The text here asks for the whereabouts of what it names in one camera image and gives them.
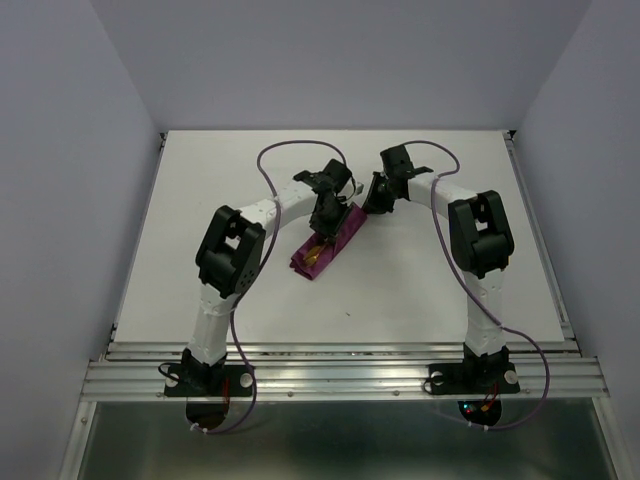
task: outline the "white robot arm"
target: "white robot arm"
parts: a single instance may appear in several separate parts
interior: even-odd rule
[[[446,180],[435,182],[437,177],[431,169],[414,168],[404,145],[383,151],[381,157],[384,171],[374,173],[363,205],[365,212],[389,213],[396,200],[405,199],[447,219],[451,254],[462,270],[466,287],[490,312],[500,316],[504,269],[514,250],[500,195],[494,191],[473,192]],[[502,328],[470,297],[467,308],[464,360],[462,364],[430,366],[430,370],[438,372],[440,380],[427,381],[427,385],[431,383],[429,392],[483,393],[497,383],[502,393],[517,393],[517,382],[509,383],[504,378],[505,373],[515,372],[515,367],[509,362]]]
[[[282,229],[311,215],[311,228],[326,242],[335,241],[353,208],[339,195],[351,179],[344,164],[331,160],[321,172],[297,174],[277,198],[237,210],[223,206],[215,212],[196,255],[202,285],[194,333],[180,364],[170,365],[166,375],[179,379],[180,386],[189,390],[171,389],[171,395],[188,391],[213,396],[219,390],[231,313],[260,272],[265,240],[276,227]],[[280,206],[277,226],[276,202]]]
[[[282,189],[277,201],[280,203],[280,227],[284,228],[293,220],[311,215],[318,195],[302,182],[293,181]],[[242,219],[249,224],[261,225],[264,239],[273,234],[276,218],[276,199],[261,200],[253,205],[239,209]],[[250,270],[239,278],[240,288],[244,291],[253,283],[258,272]],[[227,332],[231,311],[240,293],[231,293],[223,297],[214,286],[203,283],[200,286],[200,308],[193,337],[187,348],[197,361],[215,365],[227,354]]]
[[[431,186],[436,176],[433,172],[426,172],[410,179],[408,183],[409,200],[434,209],[431,205]],[[438,181],[436,185],[435,211],[441,217],[449,220],[449,205],[456,201],[477,201],[478,194],[459,187],[446,180]],[[496,316],[500,316],[502,308],[502,279],[504,271],[495,269],[486,272],[479,278],[472,272],[463,271],[463,278],[467,287],[482,303]],[[504,333],[495,323],[480,310],[478,305],[467,297],[467,335],[465,345],[477,356],[494,354],[505,346]]]

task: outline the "white table surface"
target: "white table surface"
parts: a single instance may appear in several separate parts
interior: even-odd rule
[[[270,143],[318,139],[336,144],[357,180],[382,169],[379,152],[412,139],[453,150],[462,170],[449,179],[503,199],[516,249],[505,273],[506,325],[539,341],[562,341],[547,284],[502,133],[497,131],[172,131],[169,133],[118,318],[116,342],[187,342],[199,303],[196,251],[215,210],[269,196],[255,168]],[[424,145],[409,147],[416,166],[436,172],[452,161]],[[320,146],[288,146],[265,157],[277,187],[334,158]],[[444,231],[448,228],[443,221]],[[437,241],[430,211],[406,201],[370,217],[330,267],[310,282],[289,258],[311,235],[308,219],[281,232],[271,260],[238,308],[238,334],[249,342],[462,342],[464,292]]]

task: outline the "yellow object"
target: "yellow object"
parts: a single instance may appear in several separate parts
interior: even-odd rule
[[[316,245],[315,247],[312,247],[307,252],[307,254],[303,257],[304,264],[307,267],[314,266],[316,264],[316,262],[318,261],[318,258],[320,258],[320,254],[324,251],[326,246],[327,246],[327,243],[323,243],[321,245]]]

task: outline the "gray wall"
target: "gray wall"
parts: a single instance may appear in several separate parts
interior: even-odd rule
[[[55,478],[158,135],[86,0],[0,5],[0,478]]]
[[[581,345],[640,462],[640,3],[596,0],[516,145]],[[636,468],[640,473],[640,463]]]
[[[515,128],[587,0],[92,0],[161,128]]]

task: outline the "cable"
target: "cable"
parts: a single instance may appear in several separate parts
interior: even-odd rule
[[[256,159],[256,166],[258,168],[258,171],[262,174],[262,176],[264,177],[265,182],[267,182],[267,186],[269,187],[269,190],[271,191],[271,195],[273,196],[273,201],[276,205],[276,217],[275,217],[275,221],[274,221],[274,226],[273,226],[273,234],[271,236],[271,242],[269,243],[269,246],[267,247],[267,252],[264,254],[264,257],[262,258],[262,261],[260,262],[260,268],[258,269],[258,274],[256,276],[259,277],[260,273],[262,272],[262,270],[264,269],[265,265],[267,264],[267,261],[269,260],[269,257],[271,256],[271,253],[273,252],[273,247],[276,244],[276,240],[278,238],[278,232],[280,231],[280,220],[282,218],[282,207],[280,205],[280,202],[278,201],[278,191],[276,190],[275,185],[273,184],[273,181],[271,180],[271,178],[269,177],[269,175],[267,174],[267,172],[265,171],[265,169],[262,167],[262,157],[265,155],[265,153],[267,153],[270,150],[273,150],[274,148],[278,148],[278,147],[284,147],[286,145],[322,145],[328,148],[333,149],[339,156],[340,159],[342,160],[342,163],[344,164],[345,167],[348,167],[347,165],[347,159],[344,156],[344,153],[342,153],[342,151],[336,147],[335,145],[329,143],[329,142],[323,142],[321,140],[285,140],[283,142],[277,142],[274,144],[271,144],[265,148],[263,148],[260,153],[258,153],[258,157]],[[353,178],[353,175],[351,176],[351,184],[353,185],[353,193],[351,196],[355,195],[356,192],[356,181]],[[222,430],[204,430],[202,428],[200,428],[198,425],[195,424],[191,424],[191,428],[198,430],[202,433],[205,433],[207,435],[220,435],[223,433],[229,433],[232,430],[235,430],[236,428],[238,428],[240,425],[242,425],[244,423],[244,421],[249,417],[249,415],[251,415],[251,412],[253,411],[253,409],[256,406],[256,400],[258,397],[258,382],[256,380],[256,375],[255,375],[255,369],[253,368],[253,365],[251,365],[251,362],[249,362],[249,359],[247,358],[247,356],[245,355],[244,351],[242,350],[242,345],[240,344],[240,340],[238,339],[238,333],[236,332],[236,318],[235,318],[235,314],[236,314],[236,309],[238,307],[238,304],[240,303],[240,300],[242,300],[245,296],[246,292],[239,295],[238,298],[235,300],[235,302],[233,302],[233,306],[231,307],[231,313],[229,315],[229,325],[231,327],[231,336],[233,337],[233,343],[236,347],[236,349],[238,350],[238,354],[240,355],[240,358],[242,359],[242,361],[244,362],[245,366],[247,367],[247,370],[249,371],[249,375],[251,375],[251,380],[252,382],[252,396],[251,396],[251,404],[249,405],[249,408],[247,409],[247,411],[244,413],[244,415],[242,415],[242,417],[240,417],[240,419],[238,419],[238,421],[236,421],[234,424],[223,428]]]
[[[438,182],[440,181],[440,179],[442,177],[447,177],[449,175],[455,175],[456,173],[458,173],[460,171],[460,160],[458,160],[458,157],[456,157],[456,155],[451,150],[449,150],[447,147],[445,147],[443,145],[440,145],[439,143],[429,141],[429,140],[412,140],[412,141],[409,141],[409,142],[405,142],[405,143],[403,143],[401,145],[402,146],[407,146],[407,145],[415,145],[415,144],[430,145],[432,147],[438,148],[438,149],[442,150],[443,152],[445,152],[447,155],[449,155],[449,157],[451,157],[453,159],[453,161],[455,162],[455,164],[456,164],[456,168],[454,168],[453,170],[442,172],[442,173],[439,173],[438,175],[436,175],[436,177],[433,179],[433,183],[431,184],[431,214],[433,216],[433,222],[434,222],[435,227],[436,227],[436,233],[438,234],[438,240],[440,241],[440,246],[442,247],[442,251],[444,252],[444,256],[445,256],[445,258],[447,260],[447,263],[449,264],[449,267],[451,268],[451,271],[453,272],[454,277],[456,277],[456,280],[458,281],[458,283],[460,284],[462,289],[467,293],[469,298],[473,301],[473,303],[475,303],[478,306],[478,308],[480,308],[480,310],[482,310],[484,312],[484,314],[487,317],[489,317],[489,319],[493,323],[495,323],[503,331],[508,332],[508,333],[512,333],[514,335],[518,335],[518,336],[524,338],[527,342],[529,342],[533,346],[533,348],[536,349],[536,351],[540,355],[540,358],[542,359],[542,363],[544,364],[545,381],[544,381],[544,390],[542,392],[542,397],[540,397],[540,401],[536,404],[536,406],[533,408],[533,410],[531,410],[531,412],[529,412],[524,418],[522,418],[520,420],[517,420],[515,422],[512,422],[512,423],[508,423],[506,425],[497,425],[497,426],[493,426],[493,427],[486,427],[486,426],[482,426],[482,425],[473,424],[473,425],[476,425],[477,427],[483,428],[485,430],[486,429],[488,429],[488,430],[509,430],[511,428],[518,427],[518,426],[522,425],[523,423],[527,422],[528,420],[530,420],[531,418],[533,418],[538,413],[540,408],[542,408],[542,405],[544,404],[545,400],[547,399],[547,396],[549,395],[549,385],[551,383],[551,371],[549,370],[549,362],[547,361],[547,357],[544,354],[544,351],[542,350],[540,345],[538,345],[538,343],[533,338],[531,338],[529,335],[527,335],[524,332],[521,332],[519,330],[504,326],[502,324],[502,322],[498,319],[498,317],[496,317],[480,301],[480,299],[478,297],[476,297],[476,295],[471,291],[471,289],[464,282],[464,280],[460,276],[460,273],[458,273],[458,270],[457,270],[456,265],[455,265],[455,263],[453,261],[453,258],[451,258],[451,254],[449,253],[449,250],[447,249],[447,244],[446,244],[446,241],[444,239],[444,235],[442,234],[442,227],[440,226],[440,222],[438,221],[438,212],[436,212],[434,206],[436,205],[436,185],[438,184]]]
[[[162,375],[164,378],[168,378],[173,382],[180,383],[180,379],[178,377],[171,375],[169,372],[165,372],[162,368],[162,367],[171,366],[171,365],[179,365],[179,363],[175,363],[175,362],[161,363],[160,365],[158,365],[158,372],[160,372],[160,375]]]

